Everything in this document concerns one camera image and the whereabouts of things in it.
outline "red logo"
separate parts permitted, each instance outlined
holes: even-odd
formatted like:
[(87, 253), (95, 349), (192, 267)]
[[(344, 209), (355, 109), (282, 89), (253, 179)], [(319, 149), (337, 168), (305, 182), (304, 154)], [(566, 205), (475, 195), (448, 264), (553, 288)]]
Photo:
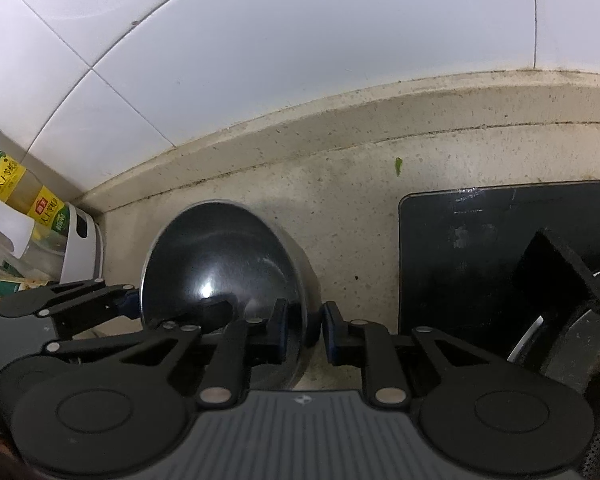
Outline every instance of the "red logo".
[(40, 200), (38, 200), (38, 203), (36, 204), (36, 213), (42, 215), (48, 203), (49, 200), (47, 200), (46, 198), (41, 198)]

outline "black cooktop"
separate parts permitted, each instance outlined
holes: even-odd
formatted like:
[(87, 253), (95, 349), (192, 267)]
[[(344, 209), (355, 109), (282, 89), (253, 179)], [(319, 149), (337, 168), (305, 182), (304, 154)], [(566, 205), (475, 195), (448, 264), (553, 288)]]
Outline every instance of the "black cooktop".
[(512, 273), (540, 228), (600, 270), (600, 181), (411, 194), (399, 216), (399, 333), (433, 326), (507, 356), (538, 317)]

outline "metal bowl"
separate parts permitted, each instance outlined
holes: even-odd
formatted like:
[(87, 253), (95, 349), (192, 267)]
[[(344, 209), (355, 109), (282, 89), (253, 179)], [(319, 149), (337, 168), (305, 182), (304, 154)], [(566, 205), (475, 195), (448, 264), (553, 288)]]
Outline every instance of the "metal bowl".
[(300, 378), (320, 331), (318, 280), (302, 249), (245, 206), (200, 202), (154, 241), (142, 270), (144, 326), (193, 316), (204, 332), (235, 319), (267, 318), (278, 298), (290, 305), (286, 361), (252, 370), (254, 388), (286, 388)]

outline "tiled wall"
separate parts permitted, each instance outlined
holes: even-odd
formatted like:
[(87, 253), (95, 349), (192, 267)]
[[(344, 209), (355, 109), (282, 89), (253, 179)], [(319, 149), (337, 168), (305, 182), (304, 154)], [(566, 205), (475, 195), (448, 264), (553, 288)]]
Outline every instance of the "tiled wall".
[(283, 107), (525, 68), (600, 72), (600, 0), (0, 0), (0, 143), (72, 198)]

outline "metal rivet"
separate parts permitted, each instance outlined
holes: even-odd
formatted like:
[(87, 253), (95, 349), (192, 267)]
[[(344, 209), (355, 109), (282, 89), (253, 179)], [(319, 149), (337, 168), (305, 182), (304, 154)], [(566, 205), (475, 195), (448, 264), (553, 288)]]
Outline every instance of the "metal rivet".
[(407, 398), (407, 394), (400, 388), (380, 388), (376, 391), (376, 400), (383, 404), (400, 404)]
[(222, 404), (231, 399), (231, 391), (222, 386), (212, 386), (200, 392), (200, 400), (208, 404)]

